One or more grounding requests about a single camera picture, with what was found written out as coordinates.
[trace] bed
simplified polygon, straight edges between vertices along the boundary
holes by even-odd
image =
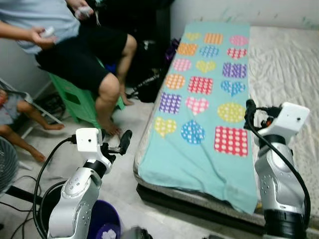
[[[275,27],[250,27],[248,49],[249,94],[258,106],[291,102],[310,108],[311,115],[291,144],[295,166],[302,175],[312,202],[309,238],[319,237],[319,32]],[[147,183],[139,166],[150,144],[154,115],[160,105],[162,86],[135,155],[134,175],[141,198],[199,217],[262,234],[260,204],[247,214],[211,195]],[[252,145],[252,159],[258,148]]]

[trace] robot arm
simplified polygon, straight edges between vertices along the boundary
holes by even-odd
[[[253,126],[256,110],[269,114],[262,127]],[[304,201],[309,194],[302,187],[301,176],[293,169],[293,154],[287,144],[300,131],[309,112],[309,109],[291,103],[283,103],[279,108],[256,108],[252,100],[247,101],[245,128],[256,134],[254,140],[260,148],[255,168],[260,181],[266,239],[306,238],[310,204],[305,209]]]
[[[122,136],[119,147],[109,149],[108,144],[103,147],[101,130],[76,130],[77,148],[86,163],[63,185],[60,200],[50,216],[48,239],[87,238],[91,212],[99,196],[102,177],[111,171],[115,160],[115,156],[109,155],[109,152],[125,154],[131,136],[132,132],[128,130]]]

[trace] teal blanket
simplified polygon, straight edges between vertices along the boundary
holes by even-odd
[[[257,204],[248,99],[248,25],[189,24],[160,93],[139,175],[207,193],[252,214]]]

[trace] bed frame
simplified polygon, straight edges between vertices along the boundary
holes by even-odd
[[[143,201],[154,203],[166,208],[170,208],[188,215],[202,218],[214,223],[226,225],[232,228],[240,229],[257,235],[263,235],[264,227],[246,222],[241,219],[233,218],[228,215],[180,200],[169,197],[163,193],[156,192],[138,184],[137,193]]]

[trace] white wall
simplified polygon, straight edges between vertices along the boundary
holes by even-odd
[[[194,20],[319,29],[319,0],[175,0],[171,37]]]
[[[35,66],[33,57],[25,54],[14,41],[5,39],[0,39],[0,78],[33,97],[50,82],[48,75]]]

